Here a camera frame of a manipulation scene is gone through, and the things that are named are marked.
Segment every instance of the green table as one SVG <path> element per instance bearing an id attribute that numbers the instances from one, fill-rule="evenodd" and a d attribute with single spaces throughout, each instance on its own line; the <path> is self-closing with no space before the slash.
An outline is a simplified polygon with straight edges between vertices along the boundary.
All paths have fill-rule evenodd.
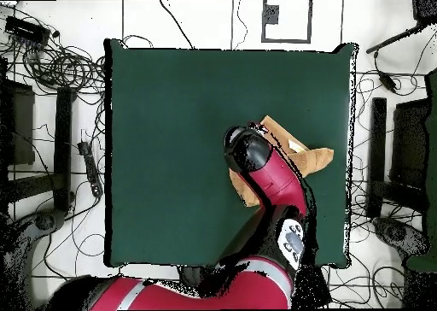
<path id="1" fill-rule="evenodd" d="M 317 262 L 346 267 L 354 50 L 128 50 L 106 40 L 106 264 L 215 264 L 254 212 L 230 182 L 224 132 L 268 114 L 309 148 L 335 151 L 308 182 Z"/>

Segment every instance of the tile grout line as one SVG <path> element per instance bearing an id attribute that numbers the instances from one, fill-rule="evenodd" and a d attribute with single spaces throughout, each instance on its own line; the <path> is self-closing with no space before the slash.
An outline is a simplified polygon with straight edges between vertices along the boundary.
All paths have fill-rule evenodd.
<path id="1" fill-rule="evenodd" d="M 125 1 L 121 0 L 121 40 L 125 38 Z"/>
<path id="2" fill-rule="evenodd" d="M 341 0 L 341 24 L 340 24 L 340 44 L 343 43 L 343 15 L 345 11 L 345 0 Z"/>
<path id="3" fill-rule="evenodd" d="M 14 18 L 16 17 L 16 11 L 15 11 L 15 6 L 14 6 Z M 14 81 L 15 81 L 15 59 L 14 59 Z M 15 171 L 15 160 L 14 160 L 14 167 L 13 167 L 13 170 L 14 170 L 14 182 L 15 182 L 15 177 L 16 177 L 16 171 Z M 16 202 L 14 202 L 14 221 L 16 221 Z"/>
<path id="4" fill-rule="evenodd" d="M 329 284 L 329 287 L 338 287 L 338 288 L 341 288 L 341 287 L 368 287 L 370 289 L 373 286 L 372 285 L 344 285 L 344 284 L 332 285 L 332 284 Z M 391 285 L 375 285 L 375 287 L 377 287 L 377 288 L 386 288 L 386 287 L 391 288 L 392 286 Z M 400 289 L 404 288 L 403 285 L 397 286 L 397 287 L 399 287 Z"/>
<path id="5" fill-rule="evenodd" d="M 234 0 L 232 0 L 232 11 L 230 13 L 230 49 L 234 43 Z"/>

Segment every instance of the brown paper bag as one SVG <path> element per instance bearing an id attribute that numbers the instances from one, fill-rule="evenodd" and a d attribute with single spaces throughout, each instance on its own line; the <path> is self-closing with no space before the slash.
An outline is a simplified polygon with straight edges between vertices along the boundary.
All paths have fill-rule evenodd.
<path id="1" fill-rule="evenodd" d="M 290 161 L 293 161 L 305 178 L 308 174 L 325 168 L 333 159 L 334 151 L 327 148 L 309 150 L 303 143 L 287 132 L 276 123 L 271 117 L 266 116 L 262 121 L 269 132 L 265 138 L 275 146 L 281 146 Z M 237 173 L 229 170 L 230 180 L 238 195 L 244 201 L 246 207 L 259 205 L 259 199 L 255 196 L 249 186 L 238 176 Z"/>

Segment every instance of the floor tile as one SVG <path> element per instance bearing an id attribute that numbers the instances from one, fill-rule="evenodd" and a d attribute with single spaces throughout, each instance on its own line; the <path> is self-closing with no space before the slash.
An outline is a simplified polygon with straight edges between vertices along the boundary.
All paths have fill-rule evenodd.
<path id="1" fill-rule="evenodd" d="M 230 47 L 232 0 L 162 0 L 189 41 L 199 49 Z M 124 8 L 124 35 L 147 38 L 154 47 L 189 48 L 173 18 L 159 0 L 126 0 Z M 129 47 L 149 47 L 139 38 L 129 38 Z"/>
<path id="2" fill-rule="evenodd" d="M 366 54 L 367 49 L 415 25 L 411 0 L 345 0 L 343 42 L 359 44 L 360 71 L 375 69 L 373 54 Z M 423 48 L 434 32 L 435 27 L 431 26 L 382 48 L 377 58 L 378 67 L 389 73 L 413 73 Z M 417 73 L 428 73 L 437 66 L 435 42 L 434 37 Z"/>
<path id="3" fill-rule="evenodd" d="M 292 5 L 294 0 L 280 2 L 267 0 L 267 4 L 279 5 L 279 18 L 281 20 L 281 4 L 284 8 Z M 295 0 L 301 6 L 301 0 Z M 310 44 L 289 43 L 262 43 L 261 27 L 263 0 L 234 0 L 234 48 L 238 45 L 241 50 L 318 50 L 330 52 L 340 44 L 341 37 L 341 0 L 313 0 L 312 5 L 312 36 Z M 307 14 L 303 8 L 297 8 L 302 15 Z"/>
<path id="4" fill-rule="evenodd" d="M 268 4 L 279 4 L 283 17 L 286 15 L 298 15 L 298 19 L 284 20 L 279 22 L 277 32 L 278 37 L 288 35 L 289 27 L 294 27 L 293 34 L 299 38 L 303 34 L 302 27 L 305 25 L 305 4 L 303 0 L 268 0 Z M 412 18 L 411 0 L 313 0 L 312 11 L 312 41 L 310 44 L 270 44 L 261 43 L 261 21 L 263 0 L 163 0 L 163 4 L 176 17 L 178 23 L 183 28 L 190 42 L 200 49 L 220 49 L 229 50 L 320 50 L 330 52 L 334 50 L 340 42 L 354 42 L 359 45 L 357 70 L 357 83 L 362 78 L 362 74 L 375 69 L 372 55 L 365 54 L 365 50 L 373 44 L 380 43 L 382 40 L 393 36 L 407 28 L 413 27 L 415 21 Z M 127 0 L 122 1 L 49 1 L 49 2 L 24 2 L 20 10 L 36 15 L 40 20 L 55 27 L 61 32 L 61 42 L 64 46 L 73 45 L 90 53 L 96 60 L 103 55 L 103 39 L 105 38 L 125 38 L 129 35 L 138 35 L 147 38 L 154 47 L 158 48 L 189 48 L 187 40 L 179 31 L 178 26 L 172 17 L 166 12 L 158 0 Z M 0 8 L 0 39 L 3 36 L 4 19 L 10 14 L 10 10 Z M 423 32 L 404 38 L 399 42 L 381 49 L 377 58 L 378 67 L 385 72 L 412 73 L 416 67 L 422 49 L 428 42 L 434 28 L 430 27 Z M 140 38 L 129 38 L 127 44 L 130 47 L 149 47 L 149 43 Z M 417 68 L 418 73 L 427 73 L 436 66 L 436 55 L 433 49 L 435 40 L 432 40 L 428 48 L 424 51 L 423 58 Z M 22 83 L 34 86 L 37 94 L 43 94 L 31 79 L 26 78 L 27 72 L 22 65 L 16 66 L 15 79 Z M 387 91 L 380 86 L 379 79 L 375 74 L 366 74 L 361 81 L 361 94 L 357 95 L 357 114 L 363 102 L 364 111 L 360 115 L 360 122 L 355 125 L 353 166 L 363 168 L 354 169 L 354 180 L 366 180 L 366 166 L 368 162 L 367 150 L 369 133 L 366 130 L 369 125 L 369 107 L 373 97 L 387 98 L 387 130 L 393 129 L 393 111 L 397 103 L 404 103 L 410 100 L 423 98 L 426 92 L 423 89 L 423 77 L 417 78 L 417 88 L 411 95 L 400 97 Z M 398 90 L 399 94 L 408 94 L 414 89 L 411 78 L 399 78 L 395 80 L 397 85 L 402 85 Z M 94 102 L 99 97 L 87 95 L 86 100 Z M 73 105 L 72 118 L 72 144 L 77 144 L 81 139 L 89 139 L 94 127 L 97 106 L 87 105 L 76 100 Z M 55 97 L 37 96 L 34 109 L 34 128 L 35 138 L 50 140 L 50 135 L 55 134 Z M 101 138 L 101 146 L 95 145 L 96 161 L 104 154 L 104 136 Z M 44 163 L 49 170 L 53 170 L 54 143 L 50 141 L 35 140 L 33 142 L 40 151 Z M 393 134 L 387 134 L 386 142 L 386 179 L 391 166 Z M 104 167 L 104 158 L 100 162 Z M 43 171 L 44 167 L 36 155 L 35 162 L 31 165 L 16 166 L 16 170 L 21 171 Z M 77 155 L 77 150 L 72 148 L 72 171 L 77 173 L 84 172 L 84 160 Z M 32 173 L 16 173 L 16 178 L 22 178 Z M 76 212 L 87 209 L 94 202 L 88 183 L 81 184 L 86 177 L 83 174 L 72 174 L 72 190 L 79 188 L 77 195 Z M 356 187 L 353 189 L 354 198 L 357 202 L 363 202 L 363 192 Z M 15 216 L 31 213 L 43 201 L 50 199 L 50 193 L 18 201 L 15 204 Z M 50 208 L 52 200 L 47 201 L 41 208 Z M 13 213 L 13 205 L 9 205 L 9 213 Z M 393 207 L 384 205 L 382 215 L 388 215 Z M 354 211 L 361 213 L 360 208 Z M 411 211 L 403 209 L 397 215 L 408 216 Z M 112 276 L 118 273 L 118 268 L 109 268 L 102 263 L 103 239 L 104 236 L 105 206 L 104 197 L 101 203 L 93 208 L 88 215 L 81 214 L 74 219 L 66 222 L 60 231 L 52 236 L 50 245 L 50 255 L 47 259 L 49 264 L 64 276 L 74 276 L 90 273 L 95 276 Z M 366 219 L 355 217 L 355 224 L 361 224 Z M 421 228 L 421 218 L 414 217 L 411 222 L 415 228 Z M 71 232 L 74 231 L 76 245 L 80 247 L 78 251 L 73 242 Z M 331 294 L 340 301 L 362 302 L 370 295 L 369 306 L 359 304 L 349 304 L 361 308 L 379 308 L 380 304 L 376 300 L 376 295 L 369 277 L 381 267 L 394 267 L 402 272 L 400 258 L 396 250 L 387 246 L 375 234 L 371 224 L 364 228 L 357 227 L 351 232 L 350 250 L 356 258 L 352 257 L 352 265 L 344 270 L 335 270 L 323 267 L 323 275 L 329 281 Z M 32 264 L 35 267 L 35 276 L 55 276 L 44 265 L 41 260 L 47 249 L 48 239 L 44 238 L 38 244 Z M 162 267 L 154 265 L 131 264 L 120 269 L 125 276 L 156 279 L 177 279 L 178 271 L 175 267 Z M 403 276 L 391 268 L 379 270 L 375 276 L 376 285 L 384 287 L 377 288 L 382 294 L 380 299 L 384 308 L 398 308 L 399 300 L 392 295 L 383 293 L 382 288 L 392 290 L 391 285 L 402 286 Z M 63 282 L 62 279 L 33 279 L 33 289 L 37 298 L 41 301 L 48 298 L 55 289 Z M 346 288 L 343 282 L 352 285 L 351 289 Z M 331 303 L 330 308 L 340 307 L 338 304 Z"/>

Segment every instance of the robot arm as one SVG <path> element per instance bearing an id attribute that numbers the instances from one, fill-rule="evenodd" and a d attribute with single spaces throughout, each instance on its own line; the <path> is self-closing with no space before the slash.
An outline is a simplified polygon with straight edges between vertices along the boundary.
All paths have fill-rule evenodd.
<path id="1" fill-rule="evenodd" d="M 299 177 L 250 128 L 232 128 L 226 133 L 224 156 L 230 168 L 251 185 L 262 208 L 197 290 L 171 282 L 88 277 L 64 284 L 47 309 L 290 308 L 304 250 L 306 199 Z M 83 296 L 74 300 L 74 293 L 88 295 L 86 300 Z"/>

